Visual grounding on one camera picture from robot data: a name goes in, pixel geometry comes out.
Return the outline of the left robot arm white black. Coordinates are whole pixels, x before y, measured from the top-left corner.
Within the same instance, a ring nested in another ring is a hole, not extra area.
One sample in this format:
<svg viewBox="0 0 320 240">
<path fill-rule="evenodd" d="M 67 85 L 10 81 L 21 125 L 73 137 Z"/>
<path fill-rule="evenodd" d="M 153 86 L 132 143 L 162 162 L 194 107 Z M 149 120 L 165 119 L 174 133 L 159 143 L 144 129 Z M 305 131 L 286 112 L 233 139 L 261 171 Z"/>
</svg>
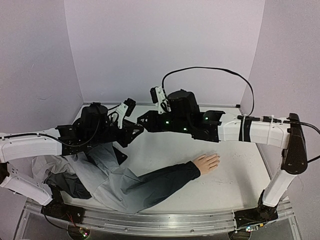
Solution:
<svg viewBox="0 0 320 240">
<path fill-rule="evenodd" d="M 32 177 L 21 174 L 9 162 L 37 156 L 69 156 L 84 152 L 97 144 L 117 142 L 126 148 L 144 128 L 127 118 L 136 104 L 127 99 L 107 108 L 93 102 L 82 108 L 72 124 L 43 131 L 0 135 L 0 186 L 47 206 L 56 218 L 64 218 L 67 206 L 54 198 L 51 188 Z"/>
</svg>

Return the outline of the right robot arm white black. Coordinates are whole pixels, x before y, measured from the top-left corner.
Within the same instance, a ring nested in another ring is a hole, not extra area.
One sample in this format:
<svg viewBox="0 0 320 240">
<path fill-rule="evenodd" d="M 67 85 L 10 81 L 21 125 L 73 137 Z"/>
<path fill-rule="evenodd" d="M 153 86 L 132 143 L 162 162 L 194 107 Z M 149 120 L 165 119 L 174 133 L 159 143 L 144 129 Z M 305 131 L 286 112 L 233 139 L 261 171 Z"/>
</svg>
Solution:
<svg viewBox="0 0 320 240">
<path fill-rule="evenodd" d="M 277 119 L 233 115 L 221 110 L 202 112 L 190 91 L 181 89 L 165 95 L 161 87 L 153 87 L 150 94 L 157 109 L 137 118 L 149 133 L 182 133 L 207 142 L 239 141 L 280 148 L 282 163 L 262 193 L 263 206 L 276 207 L 293 179 L 308 167 L 306 141 L 295 113 Z"/>
</svg>

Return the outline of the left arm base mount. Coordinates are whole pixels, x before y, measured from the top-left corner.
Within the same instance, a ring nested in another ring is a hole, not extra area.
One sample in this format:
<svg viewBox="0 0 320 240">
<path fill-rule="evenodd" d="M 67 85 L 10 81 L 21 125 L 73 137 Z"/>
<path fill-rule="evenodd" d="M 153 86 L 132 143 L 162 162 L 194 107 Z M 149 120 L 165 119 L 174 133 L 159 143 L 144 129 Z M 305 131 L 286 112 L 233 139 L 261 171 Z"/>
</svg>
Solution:
<svg viewBox="0 0 320 240">
<path fill-rule="evenodd" d="M 64 203 L 61 192 L 58 189 L 52 190 L 52 201 L 41 208 L 45 220 L 52 226 L 66 230 L 72 240 L 87 240 L 91 231 L 85 227 L 79 226 L 82 224 L 85 209 L 80 206 L 69 205 Z M 67 227 L 59 226 L 48 219 L 48 217 L 56 220 L 67 221 Z"/>
</svg>

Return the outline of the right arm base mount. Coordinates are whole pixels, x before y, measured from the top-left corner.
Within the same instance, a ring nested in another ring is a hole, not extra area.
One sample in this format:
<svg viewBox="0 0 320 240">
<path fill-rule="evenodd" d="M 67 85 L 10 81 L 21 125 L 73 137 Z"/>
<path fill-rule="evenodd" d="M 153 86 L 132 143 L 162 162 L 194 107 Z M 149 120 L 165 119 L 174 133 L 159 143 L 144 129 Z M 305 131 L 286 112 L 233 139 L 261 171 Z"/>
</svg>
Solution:
<svg viewBox="0 0 320 240">
<path fill-rule="evenodd" d="M 279 216 L 277 212 L 277 205 L 275 207 L 270 207 L 263 204 L 264 193 L 265 191 L 263 190 L 258 199 L 256 207 L 237 210 L 234 212 L 236 230 L 242 230 L 246 227 L 266 224 L 278 219 Z"/>
</svg>

